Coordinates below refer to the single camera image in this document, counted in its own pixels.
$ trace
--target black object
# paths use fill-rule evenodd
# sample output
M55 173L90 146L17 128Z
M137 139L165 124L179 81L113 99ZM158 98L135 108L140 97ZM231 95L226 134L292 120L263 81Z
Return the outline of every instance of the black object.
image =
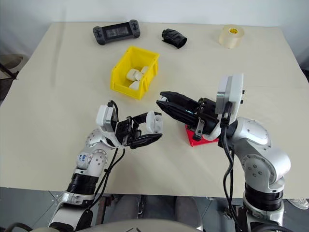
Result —
M187 38L173 29L165 29L162 32L163 42L175 46L177 49L181 48L187 42Z
M51 228L54 228L60 232L73 232L74 228L66 223L62 223L62 222L53 222L52 224L50 224Z
M93 213L91 210L87 209L83 212L82 216L80 217L75 231L80 231L91 226Z
M275 211L282 204L283 191L275 193L264 193L251 188L245 184L245 196L247 201L255 208L265 211Z
M195 131L199 120L204 121L202 134L210 134L217 123L218 115L215 113L215 102L201 98L195 101L176 92L161 92L162 97L169 101L156 101L157 105L173 119L188 125L188 129Z
M1 63L0 63L0 70L2 70L3 72L7 73L10 76L10 78L0 79L0 101L3 101L11 88L13 80L16 80L16 77L19 72L17 71L15 73L12 73Z
M281 231L281 232L293 232L292 230L289 230L288 228L277 226L277 225L260 225L255 227L252 232L264 232L264 231Z
M77 194L91 195L95 192L98 177L74 173L67 191Z
M110 25L106 27L96 26L92 29L95 38L100 45L110 42L138 38L140 36L140 27L137 20L130 20L126 23Z
M145 134L141 135L139 126L141 123L146 122L147 113L135 116L127 117L125 121L118 122L116 137L120 143L124 146L130 146L131 149L135 149L141 146L147 146L159 138L162 134Z
M123 149L123 152L122 152L121 157L119 157L119 158L116 160L116 162L114 163L115 158L116 158L116 155L117 155L117 152L118 152L118 148L116 148L116 150L115 150L114 156L112 157L112 161L111 161L111 163L110 163L108 169L105 169L105 170L104 170L104 171L105 171L105 174L104 174L103 178L101 179L101 181L100 181L100 183L99 183L99 185L98 185L98 188L97 188L97 190L96 190L96 192L95 192L95 196L98 194L98 192L99 192L99 190L100 190L102 184L104 183L102 192L101 192L100 195L97 197L97 199L94 200L90 206L88 206L88 209L89 209L89 210L90 210L90 209L100 200L100 198L103 196L104 191L105 191L105 188L106 188L106 185L107 185L108 178L109 178L110 173L111 173L111 170L112 170L113 167L125 156L126 150Z

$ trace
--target white wall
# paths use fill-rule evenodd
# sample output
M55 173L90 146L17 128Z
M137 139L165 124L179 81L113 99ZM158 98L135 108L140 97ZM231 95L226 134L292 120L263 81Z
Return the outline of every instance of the white wall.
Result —
M30 56L51 22L130 19L280 26L309 68L309 0L0 0L0 52Z

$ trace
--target white object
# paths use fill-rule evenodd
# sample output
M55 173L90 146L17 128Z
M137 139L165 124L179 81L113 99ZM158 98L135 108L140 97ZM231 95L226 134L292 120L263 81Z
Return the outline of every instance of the white object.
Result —
M309 203L306 198L287 199L295 207L306 210L309 209Z
M142 74L145 74L146 72L147 72L147 70L148 70L148 66L144 66L142 69L141 69L141 73Z
M163 118L161 115L155 115L154 111L149 111L146 117L146 129L150 133L162 133Z
M85 210L85 208L64 207L55 213L54 217L50 221L50 224L53 222L65 222L66 224L71 225L75 231L78 222L76 219L81 218Z
M135 79L136 79L137 81L140 81L142 77L143 77L143 74L142 74L141 72L137 72L137 73L135 74Z
M230 124L236 120L243 89L243 74L235 74L232 76L225 76L221 79L218 92L215 112L218 114L218 120L216 127L210 134L203 134L203 137L212 141L217 138L221 133L220 122L222 113L224 111L225 104L232 102L232 111Z
M228 50L218 49L219 44L213 41L213 35L222 26L177 24L184 35L189 30L190 39L195 41L194 46L185 50L184 57L167 51L157 41L158 31L175 28L175 24L143 24L147 33L138 38L139 47L151 44L149 50L159 53L162 59L158 75L151 83L157 88L150 88L138 101L111 91L111 67L127 50L127 43L110 43L102 53L95 41L89 39L89 28L96 25L97 22L51 24L18 81L11 86L0 107L2 187L62 191L76 166L74 161L84 146L83 140L95 126L95 113L106 100L114 99L123 117L154 109L160 91L177 91L194 100L207 97L215 101L221 77L234 71L246 75L246 93L239 116L262 122L271 139L292 161L284 197L309 196L309 185L295 181L304 178L309 163L309 156L303 155L308 153L309 124L295 123L307 122L309 118L309 85L279 28L243 27L252 39L242 40L241 49ZM61 47L56 53L59 38ZM91 59L80 55L89 53ZM188 66L190 60L195 61L194 66ZM159 107L154 110L162 112ZM215 144L190 147L183 123L165 113L163 118L163 137L141 149L127 149L126 158L110 176L106 192L225 197L222 178L228 161L222 149ZM164 168L158 175L162 164ZM235 158L234 197L242 198L243 186L243 169Z
M140 87L140 82L139 81L134 81L129 88L134 89L134 90L138 90Z
M137 69L130 69L130 71L126 74L126 78L130 81L136 81L137 74L139 74L140 71Z
M162 101L162 102L167 102L167 101L168 101L168 98L167 98L167 97L161 96L159 100Z
M118 141L115 135L115 128L113 128L113 121L117 121L116 109L114 107L108 107L106 105L101 105L97 114L96 124L99 128L94 129L86 140L86 145L92 145L94 139L95 141L102 140L103 143L110 148L125 148ZM109 139L114 146L109 145L106 142Z
M74 216L75 219L80 217L81 214L78 214L78 208L76 212L72 213L70 210L66 209L61 213L62 217L57 216L57 219L63 222L63 219L68 220L73 225L75 225L75 221L71 220L70 216ZM132 229L133 232L135 231L147 231L147 232L157 232L157 231L167 231L167 232L197 232L196 228L193 228L189 225L185 225L183 223L171 220L164 220L164 219L131 219L131 220L120 220L115 221L113 223L104 223L99 224L96 226L92 226L86 228L84 231L87 232L122 232L127 231L128 229ZM57 232L58 230L54 228L37 228L32 230L32 232Z
M238 47L245 32L237 25L226 25L219 36L219 43L226 48Z

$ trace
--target black cable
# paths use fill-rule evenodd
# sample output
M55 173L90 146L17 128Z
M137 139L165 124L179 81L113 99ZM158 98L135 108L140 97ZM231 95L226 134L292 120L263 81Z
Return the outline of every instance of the black cable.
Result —
M227 145L226 128L222 129L221 141L222 141L222 147L223 147L225 154L226 154L226 156L229 160L228 169L225 172L224 177L223 177L223 189L224 189L225 197L226 197L227 202L228 202L228 209L230 211L230 214L231 214L231 216L234 220L235 225L239 228L239 224L238 224L238 221L237 221L237 218L236 218L236 212L235 212L235 209L232 206L231 194L229 196L228 193L227 193L227 190L226 190L226 179L227 179L227 176L233 171L233 166L234 166L234 160L232 158L232 155L229 152L228 145ZM233 184L233 175L230 178L230 193L233 192L232 184Z
M115 160L117 151L118 151L118 149L116 149L115 154L114 154L114 157L112 158L112 161L111 161L111 163L110 163L108 169L105 170L106 173L105 173L104 177L102 178L102 180L101 180L101 182L100 182L100 184L99 184L99 187L101 187L101 185L102 185L102 183L103 183L103 181L104 181L104 179L105 179L102 192L101 192L100 195L97 197L97 199L88 207L88 210L91 209L91 208L100 200L100 198L103 196L104 191L105 191L105 188L106 188L106 185L107 185L108 178L109 178L110 173L111 173L111 170L112 170L113 167L124 157L125 152L126 152L126 150L123 149L123 152L122 152L121 157L119 157L119 159L117 159L116 162L113 163L114 160Z
M234 178L233 178L234 152L232 151L233 154L230 153L229 147L228 147L228 144L227 144L227 137L226 137L226 130L227 130L227 127L229 126L230 118L231 118L231 110L232 110L232 103L227 102L225 104L225 108L224 108L224 111L222 113L221 122L220 122L221 144L222 144L222 148L224 149L225 154L226 154L228 161L229 161L228 169L225 172L224 177L223 177L223 188L224 188L224 192L225 192L225 197L226 197L227 202L228 202L228 209L230 211L230 214L231 214L231 216L234 220L236 227L240 230L239 224L237 222L236 212L235 212L234 207L232 206L233 185L234 185ZM226 179L227 179L228 175L230 175L230 195L228 195L227 190L226 190Z
M261 226L257 226L255 227L253 230L251 230L251 232L263 232L263 231L281 231L281 232L293 232L290 229L287 229L285 227L282 226L277 226L277 225L261 225Z
M22 229L24 229L24 230L26 230L26 231L31 231L31 230L32 230L31 227L27 226L27 225L24 224L24 223L15 222L15 223L9 225L9 227L6 228L4 232L12 232L12 230L13 230L15 227L22 228Z
M110 100L110 103L113 104L115 106L115 109L116 109L116 114L117 114L117 122L119 121L118 120L118 106L117 104L113 101L113 100Z

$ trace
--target white plastic piece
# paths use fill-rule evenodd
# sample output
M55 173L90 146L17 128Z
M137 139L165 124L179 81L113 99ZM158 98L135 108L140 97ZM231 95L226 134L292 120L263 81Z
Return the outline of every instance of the white plastic piece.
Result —
M96 124L99 126L103 126L104 125L104 120L106 118L108 112L108 106L106 105L101 105L99 110L98 110L98 114L97 114L97 118L96 118Z
M144 66L142 69L141 69L141 73L142 74L145 74L146 72L147 72L147 70L148 70L148 66Z
M159 101L167 102L167 101L168 101L168 98L167 98L167 97L161 97L161 98L159 99Z
M135 74L135 79L136 79L137 81L140 81L142 77L143 77L143 74L142 74L141 72L137 72L137 73Z
M135 82L133 82L133 83L129 86L129 88L135 89L135 90L138 90L139 87L140 87L140 82L139 82L139 81L135 81Z
M146 116L146 129L150 133L162 133L163 118L161 115L155 115L154 111L149 111Z
M130 71L126 74L126 78L130 81L136 81L136 74L140 73L137 69L130 69Z
M218 114L219 122L210 134L203 134L203 138L212 141L217 138L221 133L220 122L222 112L227 102L232 102L232 111L230 124L236 120L243 88L243 74L234 74L222 78L218 88L217 101L216 101L216 114Z

